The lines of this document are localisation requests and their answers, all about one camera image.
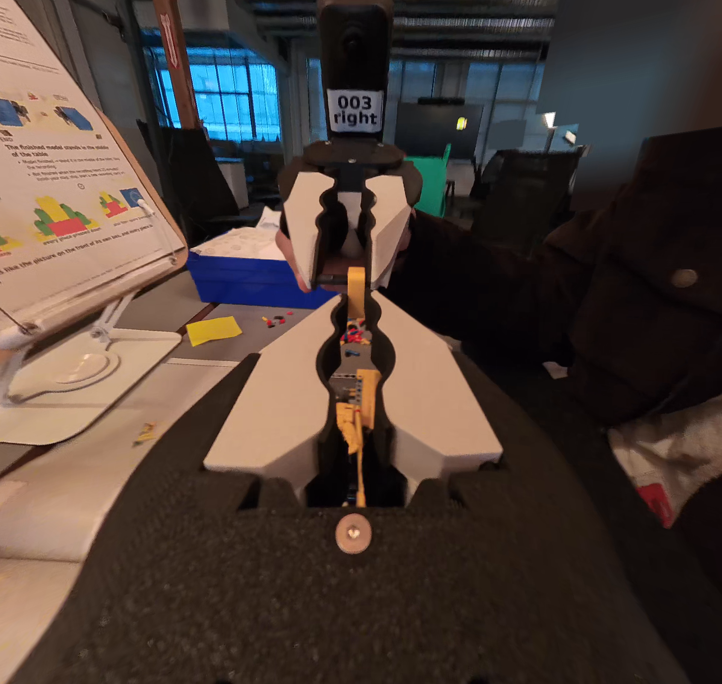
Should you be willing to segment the green box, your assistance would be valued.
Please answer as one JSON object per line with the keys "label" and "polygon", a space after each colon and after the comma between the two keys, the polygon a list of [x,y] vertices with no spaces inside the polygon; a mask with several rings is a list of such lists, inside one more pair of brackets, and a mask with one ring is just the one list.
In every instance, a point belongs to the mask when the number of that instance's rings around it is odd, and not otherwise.
{"label": "green box", "polygon": [[441,157],[406,156],[422,176],[420,199],[414,206],[418,212],[432,217],[444,218],[446,214],[447,163],[451,144],[448,143]]}

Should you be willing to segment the blue plastic bin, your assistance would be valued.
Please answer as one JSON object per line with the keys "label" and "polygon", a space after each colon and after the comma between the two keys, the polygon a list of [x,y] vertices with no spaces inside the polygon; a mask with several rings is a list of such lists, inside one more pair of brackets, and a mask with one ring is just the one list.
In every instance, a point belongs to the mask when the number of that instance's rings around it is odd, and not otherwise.
{"label": "blue plastic bin", "polygon": [[199,298],[205,303],[225,303],[269,308],[318,309],[335,294],[323,289],[303,293],[284,260],[188,254],[186,268]]}

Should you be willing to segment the brown wooden beam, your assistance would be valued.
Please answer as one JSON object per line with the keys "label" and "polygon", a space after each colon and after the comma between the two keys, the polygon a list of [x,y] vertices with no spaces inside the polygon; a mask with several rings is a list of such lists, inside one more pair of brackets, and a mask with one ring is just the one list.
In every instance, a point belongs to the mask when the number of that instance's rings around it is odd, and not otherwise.
{"label": "brown wooden beam", "polygon": [[176,108],[183,129],[203,129],[196,105],[185,35],[177,0],[152,0],[165,50]]}

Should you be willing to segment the paned window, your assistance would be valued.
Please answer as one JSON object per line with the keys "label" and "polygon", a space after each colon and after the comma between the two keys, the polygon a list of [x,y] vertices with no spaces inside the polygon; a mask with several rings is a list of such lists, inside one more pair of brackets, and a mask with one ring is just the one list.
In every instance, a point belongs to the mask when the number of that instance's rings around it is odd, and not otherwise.
{"label": "paned window", "polygon": [[188,50],[191,88],[212,140],[281,142],[276,69],[242,48]]}

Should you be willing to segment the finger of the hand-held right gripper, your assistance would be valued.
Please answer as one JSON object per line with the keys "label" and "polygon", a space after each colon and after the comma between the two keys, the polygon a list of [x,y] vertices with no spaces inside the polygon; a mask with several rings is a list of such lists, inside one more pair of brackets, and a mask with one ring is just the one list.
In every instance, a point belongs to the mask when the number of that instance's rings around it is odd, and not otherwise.
{"label": "finger of the hand-held right gripper", "polygon": [[366,282],[371,291],[388,285],[410,214],[401,176],[378,175],[365,180],[361,244]]}
{"label": "finger of the hand-held right gripper", "polygon": [[283,205],[283,218],[293,243],[294,256],[306,285],[314,291],[315,279],[324,274],[334,255],[331,250],[331,219],[323,198],[333,192],[334,180],[319,172],[296,176]]}

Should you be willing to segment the person's fleece-lined dark jacket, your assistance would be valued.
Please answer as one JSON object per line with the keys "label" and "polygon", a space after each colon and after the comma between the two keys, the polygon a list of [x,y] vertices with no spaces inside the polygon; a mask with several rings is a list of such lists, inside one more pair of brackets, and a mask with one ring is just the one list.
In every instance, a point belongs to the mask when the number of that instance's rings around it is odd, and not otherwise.
{"label": "person's fleece-lined dark jacket", "polygon": [[720,395],[721,129],[645,140],[631,181],[539,249],[573,354],[574,396],[603,424]]}

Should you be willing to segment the yellow curved liftarm piece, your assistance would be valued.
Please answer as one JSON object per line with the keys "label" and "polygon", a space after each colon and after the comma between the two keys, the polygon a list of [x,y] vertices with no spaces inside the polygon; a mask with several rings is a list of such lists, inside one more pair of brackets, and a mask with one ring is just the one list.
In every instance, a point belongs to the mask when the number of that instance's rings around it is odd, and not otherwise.
{"label": "yellow curved liftarm piece", "polygon": [[365,318],[366,270],[351,266],[347,270],[347,316]]}

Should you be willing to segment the white board stand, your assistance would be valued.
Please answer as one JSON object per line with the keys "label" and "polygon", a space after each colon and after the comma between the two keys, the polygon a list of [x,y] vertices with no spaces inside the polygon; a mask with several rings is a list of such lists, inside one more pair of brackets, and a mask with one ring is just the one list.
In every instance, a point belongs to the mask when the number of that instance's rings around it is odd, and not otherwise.
{"label": "white board stand", "polygon": [[181,342],[175,332],[121,329],[131,294],[91,329],[24,363],[31,345],[2,349],[2,444],[51,446],[85,431]]}

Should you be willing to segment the yellow paper strip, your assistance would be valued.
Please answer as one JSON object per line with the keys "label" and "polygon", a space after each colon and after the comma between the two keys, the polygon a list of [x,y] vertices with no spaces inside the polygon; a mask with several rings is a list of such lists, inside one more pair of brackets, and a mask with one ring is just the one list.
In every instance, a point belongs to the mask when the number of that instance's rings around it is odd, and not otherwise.
{"label": "yellow paper strip", "polygon": [[243,334],[233,316],[206,318],[197,322],[189,322],[185,326],[185,331],[192,347],[198,347],[217,340],[227,340]]}

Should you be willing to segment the grey desk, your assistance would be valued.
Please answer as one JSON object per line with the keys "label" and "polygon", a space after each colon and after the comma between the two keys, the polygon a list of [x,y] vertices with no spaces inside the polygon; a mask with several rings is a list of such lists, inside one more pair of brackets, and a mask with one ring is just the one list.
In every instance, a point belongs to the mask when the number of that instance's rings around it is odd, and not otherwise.
{"label": "grey desk", "polygon": [[[309,309],[291,309],[286,323],[267,328],[262,317],[284,315],[280,308],[204,303],[188,272],[149,286],[131,301],[119,319],[122,329],[177,332],[182,341],[176,349],[140,381],[120,402],[92,425],[90,434],[100,434],[115,419],[126,426],[140,420],[139,428],[155,423],[155,432],[172,424],[220,377],[247,355],[261,352],[283,337],[306,317]],[[185,335],[189,322],[233,316],[242,335],[193,347]]]}

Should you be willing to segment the black office chair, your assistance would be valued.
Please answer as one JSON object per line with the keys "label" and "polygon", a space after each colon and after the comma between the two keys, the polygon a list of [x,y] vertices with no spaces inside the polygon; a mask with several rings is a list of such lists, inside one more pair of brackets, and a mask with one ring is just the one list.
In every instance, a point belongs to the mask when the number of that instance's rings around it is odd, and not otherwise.
{"label": "black office chair", "polygon": [[580,150],[503,150],[497,175],[474,213],[472,236],[528,257],[569,208]]}

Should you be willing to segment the person's right hand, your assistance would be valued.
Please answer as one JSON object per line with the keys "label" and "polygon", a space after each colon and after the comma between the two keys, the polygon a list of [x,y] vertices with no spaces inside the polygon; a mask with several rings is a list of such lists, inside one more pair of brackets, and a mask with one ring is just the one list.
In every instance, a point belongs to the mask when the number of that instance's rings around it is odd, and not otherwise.
{"label": "person's right hand", "polygon": [[297,261],[294,256],[293,243],[291,242],[290,238],[284,235],[283,231],[279,229],[275,236],[275,242],[279,251],[283,254],[285,260],[289,264],[293,272],[294,278],[298,284],[298,287],[303,293],[309,293],[311,289],[306,285],[306,282],[304,281],[302,274],[300,273]]}

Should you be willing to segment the dark monitor screen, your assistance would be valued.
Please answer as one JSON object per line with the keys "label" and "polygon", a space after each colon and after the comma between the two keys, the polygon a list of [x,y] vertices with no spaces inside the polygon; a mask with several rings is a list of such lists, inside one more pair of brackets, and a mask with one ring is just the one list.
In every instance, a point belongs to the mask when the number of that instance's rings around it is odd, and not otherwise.
{"label": "dark monitor screen", "polygon": [[480,104],[399,103],[394,144],[409,157],[475,158],[484,107]]}

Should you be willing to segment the dark standing board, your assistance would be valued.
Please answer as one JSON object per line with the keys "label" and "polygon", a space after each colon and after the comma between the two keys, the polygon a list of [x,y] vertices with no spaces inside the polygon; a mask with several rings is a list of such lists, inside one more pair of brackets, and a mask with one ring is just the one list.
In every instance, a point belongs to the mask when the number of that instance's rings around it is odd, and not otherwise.
{"label": "dark standing board", "polygon": [[201,129],[161,127],[179,226],[189,247],[244,225],[209,140]]}

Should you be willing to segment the pile of small colourful pins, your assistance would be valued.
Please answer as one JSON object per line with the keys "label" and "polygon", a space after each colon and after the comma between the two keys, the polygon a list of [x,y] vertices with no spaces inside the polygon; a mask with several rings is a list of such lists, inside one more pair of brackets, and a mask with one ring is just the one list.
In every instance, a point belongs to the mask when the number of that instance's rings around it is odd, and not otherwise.
{"label": "pile of small colourful pins", "polygon": [[361,350],[370,348],[372,334],[367,330],[366,319],[348,318],[345,331],[341,334],[339,345],[344,358],[358,358]]}

